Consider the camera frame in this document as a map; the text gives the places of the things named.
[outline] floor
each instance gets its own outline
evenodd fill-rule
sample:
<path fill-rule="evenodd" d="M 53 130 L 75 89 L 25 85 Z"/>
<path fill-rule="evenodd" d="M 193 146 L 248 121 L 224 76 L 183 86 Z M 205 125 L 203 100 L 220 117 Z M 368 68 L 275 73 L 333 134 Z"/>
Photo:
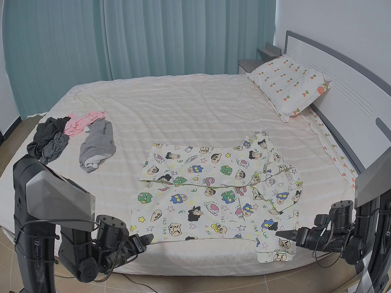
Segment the floor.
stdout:
<path fill-rule="evenodd" d="M 35 128 L 41 117 L 24 120 L 0 146 L 0 177 L 17 149 Z M 335 260 L 331 255 L 322 260 L 329 265 Z M 71 274 L 61 265 L 55 266 L 57 275 Z M 340 259 L 334 266 L 323 269 L 316 263 L 289 271 L 248 277 L 165 277 L 128 275 L 133 281 L 147 284 L 159 293 L 330 293 L 355 276 L 353 266 Z M 126 293 L 152 292 L 150 289 L 133 284 L 121 274 L 113 274 L 100 284 L 80 283 L 74 279 L 56 277 L 56 288 L 72 293 Z M 19 292 L 23 287 L 18 260 L 12 242 L 0 231 L 0 293 L 10 290 Z"/>

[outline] gray clothing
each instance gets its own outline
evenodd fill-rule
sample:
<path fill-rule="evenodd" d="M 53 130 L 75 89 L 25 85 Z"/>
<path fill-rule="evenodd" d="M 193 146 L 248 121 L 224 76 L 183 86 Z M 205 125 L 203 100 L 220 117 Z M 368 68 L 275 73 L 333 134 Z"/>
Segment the gray clothing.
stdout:
<path fill-rule="evenodd" d="M 50 140 L 49 143 L 43 148 L 40 162 L 44 165 L 47 165 L 47 163 L 57 159 L 61 155 L 61 152 L 68 145 L 68 141 L 69 136 L 61 132 L 57 132 L 54 135 L 53 140 Z"/>
<path fill-rule="evenodd" d="M 97 119 L 89 127 L 89 135 L 80 145 L 79 155 L 80 167 L 87 173 L 98 168 L 100 160 L 112 156 L 116 151 L 110 121 Z"/>

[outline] mattress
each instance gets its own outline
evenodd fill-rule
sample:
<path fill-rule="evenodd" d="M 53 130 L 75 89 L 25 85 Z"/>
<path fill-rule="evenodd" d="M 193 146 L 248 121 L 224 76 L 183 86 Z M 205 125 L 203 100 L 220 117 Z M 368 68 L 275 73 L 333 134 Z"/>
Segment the mattress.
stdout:
<path fill-rule="evenodd" d="M 245 75 L 187 75 L 144 77 L 95 82 L 73 87 L 41 120 L 84 115 L 105 110 L 112 122 L 117 151 L 87 174 L 79 166 L 80 144 L 86 133 L 70 138 L 61 157 L 48 164 L 96 196 L 96 214 L 109 214 L 126 222 L 131 200 L 144 183 L 139 181 L 153 143 L 205 147 L 234 147 L 255 129 L 262 128 L 304 182 L 300 197 L 300 226 L 312 227 L 316 214 L 328 213 L 338 200 L 353 199 L 351 185 L 305 117 L 283 123 L 259 89 Z M 26 154 L 27 137 L 0 178 L 0 225 L 14 232 L 12 165 Z M 58 251 L 60 241 L 56 241 Z M 248 276 L 289 270 L 313 262 L 309 250 L 298 248 L 289 262 L 259 263 L 255 243 L 244 239 L 198 239 L 162 242 L 118 272 L 150 275 Z"/>

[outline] teal curtain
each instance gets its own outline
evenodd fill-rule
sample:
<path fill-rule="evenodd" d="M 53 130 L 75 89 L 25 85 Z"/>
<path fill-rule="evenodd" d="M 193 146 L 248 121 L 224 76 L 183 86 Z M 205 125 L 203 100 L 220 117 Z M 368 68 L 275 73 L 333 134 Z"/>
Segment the teal curtain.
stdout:
<path fill-rule="evenodd" d="M 235 74 L 273 42 L 276 0 L 5 0 L 6 70 L 22 118 L 99 80 Z"/>

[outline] white headboard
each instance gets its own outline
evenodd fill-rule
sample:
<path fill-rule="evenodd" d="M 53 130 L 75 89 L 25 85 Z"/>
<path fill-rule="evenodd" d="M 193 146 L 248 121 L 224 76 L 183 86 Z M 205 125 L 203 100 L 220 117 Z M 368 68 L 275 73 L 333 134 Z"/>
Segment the white headboard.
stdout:
<path fill-rule="evenodd" d="M 330 90 L 311 107 L 362 172 L 391 146 L 391 86 L 347 56 L 291 31 L 284 53 L 331 80 Z"/>

